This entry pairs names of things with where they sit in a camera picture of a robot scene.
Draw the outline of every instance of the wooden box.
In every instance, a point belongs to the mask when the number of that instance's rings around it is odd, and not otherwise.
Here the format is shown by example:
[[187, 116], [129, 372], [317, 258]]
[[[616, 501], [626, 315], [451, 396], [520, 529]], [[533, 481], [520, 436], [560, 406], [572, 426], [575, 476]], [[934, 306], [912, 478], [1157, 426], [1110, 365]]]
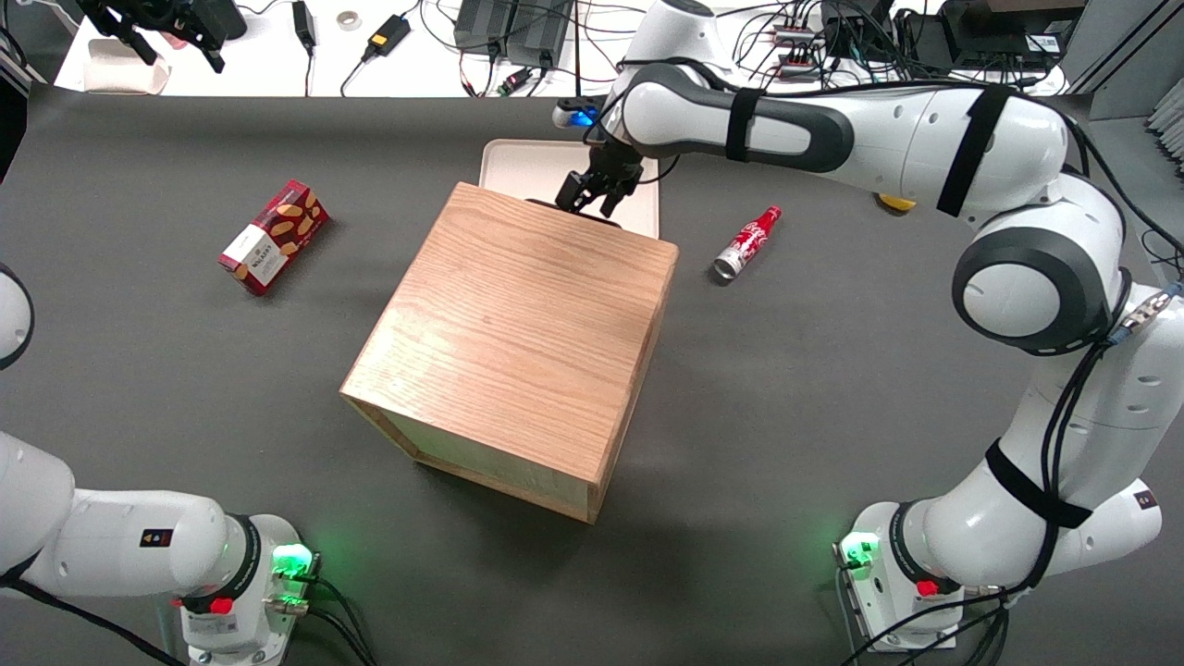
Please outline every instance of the wooden box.
[[462, 182], [341, 395], [412, 459], [594, 523], [677, 256]]

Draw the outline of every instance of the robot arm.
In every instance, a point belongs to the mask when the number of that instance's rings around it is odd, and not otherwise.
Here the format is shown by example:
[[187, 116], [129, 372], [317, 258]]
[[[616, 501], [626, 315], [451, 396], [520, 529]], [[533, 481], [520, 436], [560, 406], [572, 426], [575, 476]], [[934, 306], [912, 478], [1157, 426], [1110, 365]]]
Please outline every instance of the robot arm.
[[[656, 2], [623, 65], [593, 128], [590, 168], [568, 177], [560, 209], [603, 197], [607, 216], [636, 187], [643, 156], [683, 153], [935, 205], [978, 230], [954, 270], [958, 314], [984, 337], [1041, 357], [1010, 428], [961, 484], [938, 498], [873, 505], [843, 539], [844, 564], [860, 566], [850, 572], [856, 615], [879, 636], [876, 649], [953, 647], [942, 638], [960, 607], [915, 614], [961, 601], [964, 587], [1010, 588], [1034, 570], [1053, 523], [1032, 495], [1050, 492], [1041, 457], [1056, 405], [1086, 345], [1148, 299], [1166, 309], [1106, 353], [1069, 410], [1054, 487], [1088, 518], [1054, 527], [1047, 574], [1122, 557], [1158, 534], [1158, 504], [1138, 476], [1184, 404], [1173, 351], [1184, 346], [1184, 305], [1125, 278], [1121, 213], [1090, 182], [1062, 173], [1069, 132], [1056, 111], [1022, 96], [992, 102], [971, 87], [742, 92], [729, 82], [735, 66], [714, 17], [694, 0]], [[980, 102], [1002, 105], [966, 169], [963, 146]]]
[[32, 335], [33, 299], [17, 274], [0, 263], [0, 370], [17, 363]]
[[185, 493], [75, 488], [64, 462], [2, 431], [0, 534], [0, 595], [169, 594], [189, 658], [219, 666], [283, 660], [307, 598], [296, 578], [316, 568], [282, 518]]

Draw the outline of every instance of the tape roll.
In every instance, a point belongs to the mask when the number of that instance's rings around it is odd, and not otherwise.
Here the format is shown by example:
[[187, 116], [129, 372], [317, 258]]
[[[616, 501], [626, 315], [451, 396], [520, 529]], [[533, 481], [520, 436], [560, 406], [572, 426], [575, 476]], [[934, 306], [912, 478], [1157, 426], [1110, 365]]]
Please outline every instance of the tape roll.
[[361, 18], [358, 17], [358, 12], [341, 12], [337, 14], [337, 27], [346, 32], [352, 32], [362, 26]]

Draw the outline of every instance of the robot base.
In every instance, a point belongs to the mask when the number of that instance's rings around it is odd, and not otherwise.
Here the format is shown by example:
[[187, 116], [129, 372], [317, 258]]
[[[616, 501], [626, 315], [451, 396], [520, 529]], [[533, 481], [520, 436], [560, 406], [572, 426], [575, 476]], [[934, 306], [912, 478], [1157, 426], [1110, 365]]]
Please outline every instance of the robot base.
[[[848, 600], [855, 611], [860, 630], [867, 639], [881, 634], [888, 627], [925, 610], [926, 608], [961, 601], [963, 589], [948, 595], [921, 597], [916, 584], [908, 579], [888, 543], [888, 530], [892, 517], [900, 505], [879, 502], [869, 506], [855, 519], [851, 533], [843, 539], [844, 547], [835, 546], [835, 556], [841, 566], [847, 565], [844, 550], [847, 544], [868, 539], [875, 545], [868, 550], [870, 562], [860, 568], [844, 571]], [[944, 635], [954, 632], [961, 620], [961, 608], [931, 613], [876, 641], [873, 652], [905, 652], [922, 649]], [[951, 649], [955, 639], [941, 642], [939, 649]]]
[[296, 623], [294, 615], [269, 610], [265, 600], [305, 598], [307, 584], [282, 579], [271, 571], [278, 545], [300, 543], [290, 523], [278, 515], [252, 515], [259, 531], [259, 565], [246, 591], [227, 615], [194, 615], [181, 609], [189, 662], [200, 666], [276, 666], [283, 661]]

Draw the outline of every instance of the blue light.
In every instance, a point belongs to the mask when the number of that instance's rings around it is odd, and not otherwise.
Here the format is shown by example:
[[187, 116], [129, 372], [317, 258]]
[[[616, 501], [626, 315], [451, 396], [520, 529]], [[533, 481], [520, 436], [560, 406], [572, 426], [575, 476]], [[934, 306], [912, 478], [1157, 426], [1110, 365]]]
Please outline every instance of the blue light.
[[572, 114], [572, 124], [577, 127], [592, 127], [596, 122], [596, 111], [575, 111]]

